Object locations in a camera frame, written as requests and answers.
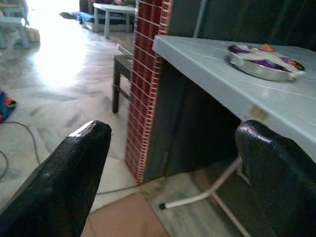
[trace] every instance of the wooden stool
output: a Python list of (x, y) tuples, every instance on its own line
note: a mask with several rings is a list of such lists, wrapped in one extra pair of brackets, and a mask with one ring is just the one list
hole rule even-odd
[(130, 81), (131, 63), (133, 55), (116, 55), (114, 56), (114, 72), (113, 72), (113, 101), (112, 112), (116, 114), (119, 111), (119, 94), (121, 93), (127, 100), (129, 95), (120, 88), (120, 75), (122, 74)]

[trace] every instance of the colorful bag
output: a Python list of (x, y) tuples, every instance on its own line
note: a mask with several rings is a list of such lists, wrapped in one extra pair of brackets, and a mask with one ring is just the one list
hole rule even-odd
[(0, 123), (5, 121), (16, 107), (16, 102), (0, 90)]

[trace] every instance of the red tiled pillar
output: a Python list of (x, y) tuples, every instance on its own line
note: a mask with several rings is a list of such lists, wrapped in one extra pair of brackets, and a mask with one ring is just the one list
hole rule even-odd
[(168, 34), (172, 3), (173, 0), (139, 0), (136, 14), (125, 162), (138, 183), (143, 181), (162, 64), (152, 47), (155, 35)]

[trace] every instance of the white low table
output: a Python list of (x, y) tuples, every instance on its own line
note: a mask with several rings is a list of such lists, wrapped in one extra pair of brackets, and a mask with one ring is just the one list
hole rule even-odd
[(110, 12), (126, 14), (126, 31), (131, 31), (130, 16), (135, 14), (135, 8), (131, 6), (119, 6), (112, 4), (94, 3), (94, 31), (99, 31), (99, 10), (105, 11), (104, 37), (110, 38)]
[(260, 120), (293, 139), (316, 162), (316, 53), (274, 46), (301, 62), (307, 71), (293, 83), (280, 83), (258, 79), (230, 65), (227, 48), (232, 44), (238, 43), (157, 36), (153, 48), (239, 119)]

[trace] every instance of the marble floor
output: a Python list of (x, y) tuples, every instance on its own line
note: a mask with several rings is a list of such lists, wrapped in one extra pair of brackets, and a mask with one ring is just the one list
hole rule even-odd
[[(159, 204), (193, 197), (207, 190), (229, 165), (218, 162), (208, 168), (161, 178), (144, 184), (141, 191), (173, 237), (241, 237), (233, 222), (212, 197), (188, 205), (160, 210)], [(217, 195), (252, 237), (275, 237), (250, 187), (233, 174)]]
[[(26, 124), (33, 132), (40, 160), (45, 160), (71, 132), (98, 119), (112, 128), (112, 141), (100, 192), (133, 186), (133, 176), (124, 164), (128, 102), (122, 97), (118, 114), (112, 114), (113, 56), (120, 54), (117, 41), (131, 41), (131, 33), (113, 32), (111, 40), (102, 33), (82, 28), (53, 12), (31, 12), (31, 26), (39, 29), (40, 43), (31, 49), (10, 46), (0, 53), (0, 89), (18, 106), (9, 121)], [(122, 80), (124, 89), (129, 82)], [(3, 207), (37, 166), (30, 135), (15, 124), (0, 125), (0, 150), (10, 167), (0, 180)], [(0, 173), (4, 160), (0, 158)], [(137, 188), (98, 195), (92, 210), (135, 192)]]

